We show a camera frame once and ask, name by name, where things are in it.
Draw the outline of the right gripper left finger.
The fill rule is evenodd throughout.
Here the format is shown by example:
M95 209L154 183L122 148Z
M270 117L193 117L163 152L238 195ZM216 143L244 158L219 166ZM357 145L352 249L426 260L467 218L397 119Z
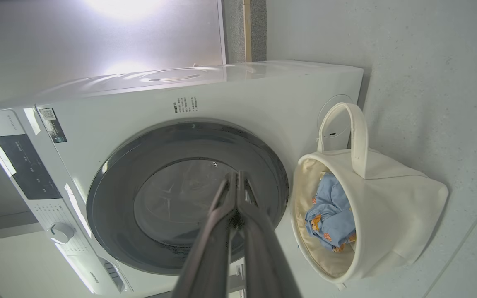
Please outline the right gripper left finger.
M236 199L237 173L227 174L218 187L171 298L227 298Z

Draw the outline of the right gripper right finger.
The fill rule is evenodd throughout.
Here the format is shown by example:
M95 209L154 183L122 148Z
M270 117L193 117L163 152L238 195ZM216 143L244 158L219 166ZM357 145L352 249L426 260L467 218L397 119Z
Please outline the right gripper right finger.
M245 240L247 298L302 298L271 220L243 171L237 174L237 216Z

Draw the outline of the blue printed garment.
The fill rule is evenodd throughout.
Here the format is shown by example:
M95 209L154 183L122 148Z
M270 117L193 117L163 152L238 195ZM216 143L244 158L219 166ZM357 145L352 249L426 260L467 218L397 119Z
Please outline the blue printed garment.
M322 246L336 253L356 242L356 224L346 195L331 197L317 193L312 203L304 217L309 236L319 239Z
M342 211L350 209L350 203L342 185L331 172L320 173L320 181L313 203L333 205Z

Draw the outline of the round dark glass washer door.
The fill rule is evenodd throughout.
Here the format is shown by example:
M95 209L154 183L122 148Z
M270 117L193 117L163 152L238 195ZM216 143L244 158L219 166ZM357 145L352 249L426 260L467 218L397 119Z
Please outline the round dark glass washer door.
M229 123L196 119L150 128L105 165L87 198L91 231L118 262L151 274L180 274L227 174L249 175L273 226L289 198L277 154Z

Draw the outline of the white washer control knob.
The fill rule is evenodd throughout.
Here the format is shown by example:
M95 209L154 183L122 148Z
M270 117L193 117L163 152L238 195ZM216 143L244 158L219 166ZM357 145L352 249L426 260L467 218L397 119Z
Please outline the white washer control knob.
M66 223L55 222L46 230L47 237L60 245L66 245L75 235L74 228Z

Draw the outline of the white front-load washing machine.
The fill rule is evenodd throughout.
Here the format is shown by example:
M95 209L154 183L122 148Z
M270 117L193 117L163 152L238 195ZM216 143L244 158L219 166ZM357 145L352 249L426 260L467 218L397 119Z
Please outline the white front-load washing machine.
M277 154L287 172L290 196L297 161L316 150L320 109L339 94L356 104L363 75L363 69L353 66L273 60L79 79L0 103L0 136L26 134L62 198L25 198L1 147L0 165L45 234L55 222L74 228L66 245L51 242L92 294L162 296L173 289L178 275L146 273L118 262L89 226L89 190L113 153L156 126L196 119L229 123L254 134ZM47 108L54 109L66 143L52 142L38 112ZM323 138L327 149L340 150L347 148L349 136L348 127L337 137ZM289 198L282 219L273 227L301 292L307 295L316 285L325 289L326 283L299 250L288 204ZM118 268L130 292L115 288L98 257Z

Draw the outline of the black washer control panel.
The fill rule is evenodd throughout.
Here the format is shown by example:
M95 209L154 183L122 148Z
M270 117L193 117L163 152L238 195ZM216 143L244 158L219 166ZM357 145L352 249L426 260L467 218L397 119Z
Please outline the black washer control panel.
M28 200L62 198L26 134L0 136L0 147L15 170L12 177L25 198Z

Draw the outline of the cream canvas laundry basket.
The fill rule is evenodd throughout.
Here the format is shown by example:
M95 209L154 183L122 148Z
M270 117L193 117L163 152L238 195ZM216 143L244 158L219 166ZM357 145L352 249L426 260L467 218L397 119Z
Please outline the cream canvas laundry basket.
M341 115L349 119L351 148L328 151L323 131ZM319 133L317 151L297 163L289 203L294 236L307 262L341 290L347 281L415 262L441 216L447 187L370 149L365 117L355 104L335 104ZM326 249L306 229L306 212L328 174L338 180L354 216L356 241L341 252Z

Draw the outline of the round drain filter cover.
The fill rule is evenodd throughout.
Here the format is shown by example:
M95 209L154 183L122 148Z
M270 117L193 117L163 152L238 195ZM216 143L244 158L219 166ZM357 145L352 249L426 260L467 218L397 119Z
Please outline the round drain filter cover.
M328 111L338 103L353 103L352 99L349 96L344 94L339 94L330 98L320 109L318 118L317 118L317 128L318 130L323 123L323 120L328 113ZM327 128L321 130L322 136L326 138L333 138L341 135L348 127L350 126L350 118L347 112L340 113L335 117Z

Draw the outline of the dark QR code sticker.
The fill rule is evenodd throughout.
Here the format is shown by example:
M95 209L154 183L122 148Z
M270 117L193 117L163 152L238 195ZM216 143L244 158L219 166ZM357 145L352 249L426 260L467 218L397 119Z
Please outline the dark QR code sticker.
M53 143L66 143L67 137L63 129L61 128L60 122L55 115L53 108L39 109L38 112L42 117L42 121L45 125L45 128L51 137Z

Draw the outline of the wooden baseboard strip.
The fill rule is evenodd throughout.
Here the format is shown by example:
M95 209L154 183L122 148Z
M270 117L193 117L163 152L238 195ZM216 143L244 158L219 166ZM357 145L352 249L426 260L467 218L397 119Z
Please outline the wooden baseboard strip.
M251 0L243 0L243 30L245 62L252 62L251 50Z

